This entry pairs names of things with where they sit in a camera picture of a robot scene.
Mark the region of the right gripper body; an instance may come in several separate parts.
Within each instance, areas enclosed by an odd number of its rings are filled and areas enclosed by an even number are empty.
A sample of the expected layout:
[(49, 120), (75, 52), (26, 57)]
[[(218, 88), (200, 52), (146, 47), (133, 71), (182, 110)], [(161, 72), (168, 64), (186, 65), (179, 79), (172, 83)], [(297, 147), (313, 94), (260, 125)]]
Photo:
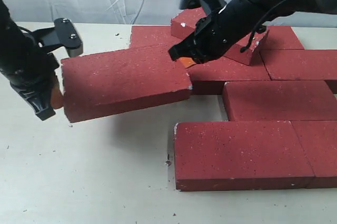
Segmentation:
[(198, 64), (217, 60), (222, 56), (242, 64), (251, 64), (256, 53), (248, 49), (240, 52), (247, 41), (238, 44), (263, 16), (263, 9), (247, 0), (232, 0), (211, 15), (211, 21), (196, 30), (195, 58)]

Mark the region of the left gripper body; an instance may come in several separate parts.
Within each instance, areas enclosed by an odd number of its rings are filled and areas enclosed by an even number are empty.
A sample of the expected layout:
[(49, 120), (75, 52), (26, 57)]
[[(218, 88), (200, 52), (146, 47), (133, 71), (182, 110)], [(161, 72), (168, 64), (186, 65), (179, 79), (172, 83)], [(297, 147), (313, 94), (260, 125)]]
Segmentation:
[(59, 64), (16, 24), (1, 24), (1, 74), (12, 84), (30, 85), (51, 79)]

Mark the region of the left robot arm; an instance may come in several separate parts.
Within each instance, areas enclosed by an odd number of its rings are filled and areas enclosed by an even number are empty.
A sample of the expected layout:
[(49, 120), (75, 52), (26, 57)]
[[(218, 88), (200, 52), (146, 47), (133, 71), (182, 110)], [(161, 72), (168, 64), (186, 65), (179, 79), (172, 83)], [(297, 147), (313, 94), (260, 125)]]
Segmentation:
[(1, 1), (1, 74), (42, 121), (55, 115), (51, 105), (58, 64), (30, 34), (24, 34)]

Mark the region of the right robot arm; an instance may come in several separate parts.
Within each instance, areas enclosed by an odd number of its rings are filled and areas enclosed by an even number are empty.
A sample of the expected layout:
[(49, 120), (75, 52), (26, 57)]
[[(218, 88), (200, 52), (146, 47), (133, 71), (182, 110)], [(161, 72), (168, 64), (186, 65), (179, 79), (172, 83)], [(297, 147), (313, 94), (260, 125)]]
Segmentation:
[(187, 38), (169, 49), (171, 60), (187, 57), (197, 64), (217, 60), (249, 35), (247, 44), (240, 49), (244, 53), (255, 33), (266, 31), (265, 22), (295, 12), (336, 14), (336, 0), (180, 0), (181, 10), (200, 7), (206, 16)]

